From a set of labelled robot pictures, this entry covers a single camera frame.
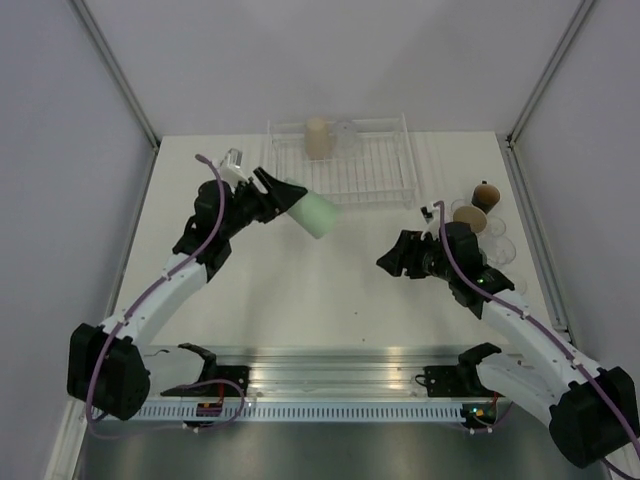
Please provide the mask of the beige plastic cup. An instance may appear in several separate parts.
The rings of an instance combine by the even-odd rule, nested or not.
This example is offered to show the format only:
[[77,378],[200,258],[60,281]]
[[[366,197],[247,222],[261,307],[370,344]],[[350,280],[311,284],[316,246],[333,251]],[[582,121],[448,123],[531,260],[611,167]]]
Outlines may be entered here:
[[487,215],[473,205],[464,205],[457,208],[453,212],[452,219],[454,222],[468,224],[471,231],[476,234],[482,233],[488,225]]

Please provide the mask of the white wire dish rack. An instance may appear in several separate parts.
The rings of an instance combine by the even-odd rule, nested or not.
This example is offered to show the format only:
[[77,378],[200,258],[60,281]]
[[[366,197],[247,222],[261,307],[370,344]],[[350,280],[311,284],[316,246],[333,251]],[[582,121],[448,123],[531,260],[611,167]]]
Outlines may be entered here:
[[264,168],[336,204],[411,207],[418,178],[405,117],[350,121],[358,130],[355,147],[343,153],[334,150],[332,126],[336,121],[330,121],[332,150],[322,160],[308,158],[303,123],[271,123]]

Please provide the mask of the tall green cup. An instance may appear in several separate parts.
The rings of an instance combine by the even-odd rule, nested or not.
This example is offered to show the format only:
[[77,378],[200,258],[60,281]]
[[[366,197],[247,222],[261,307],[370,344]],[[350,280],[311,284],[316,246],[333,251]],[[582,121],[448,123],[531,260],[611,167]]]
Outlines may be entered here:
[[309,190],[287,214],[314,239],[321,239],[335,226],[340,208],[325,197]]

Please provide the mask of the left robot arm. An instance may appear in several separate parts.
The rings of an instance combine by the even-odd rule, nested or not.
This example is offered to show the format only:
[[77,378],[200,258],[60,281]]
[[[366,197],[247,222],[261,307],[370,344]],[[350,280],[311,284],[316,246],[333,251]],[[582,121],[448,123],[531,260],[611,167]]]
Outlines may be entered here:
[[141,347],[220,271],[236,234],[254,222],[273,221],[308,193],[261,167],[235,185],[219,173],[201,184],[194,212],[160,276],[122,312],[96,326],[82,323],[71,334],[67,393],[119,420],[133,417],[151,387]]

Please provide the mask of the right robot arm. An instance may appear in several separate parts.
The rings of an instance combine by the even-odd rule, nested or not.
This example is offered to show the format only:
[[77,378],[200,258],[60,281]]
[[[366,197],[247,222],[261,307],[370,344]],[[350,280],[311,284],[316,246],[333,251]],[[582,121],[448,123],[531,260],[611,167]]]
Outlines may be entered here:
[[490,343],[459,356],[459,388],[511,400],[544,425],[574,466],[585,468],[639,445],[636,388],[622,368],[603,368],[537,321],[514,283],[491,267],[465,223],[439,233],[404,230],[377,262],[393,277],[445,281],[454,299],[505,337],[527,360],[519,365]]

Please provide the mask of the peach cup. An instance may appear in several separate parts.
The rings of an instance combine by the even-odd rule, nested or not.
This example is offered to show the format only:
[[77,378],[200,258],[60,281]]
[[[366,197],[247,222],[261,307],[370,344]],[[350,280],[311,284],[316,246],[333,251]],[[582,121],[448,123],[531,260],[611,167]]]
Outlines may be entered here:
[[321,117],[311,117],[305,124],[305,152],[310,160],[322,160],[330,156],[332,140],[329,124]]

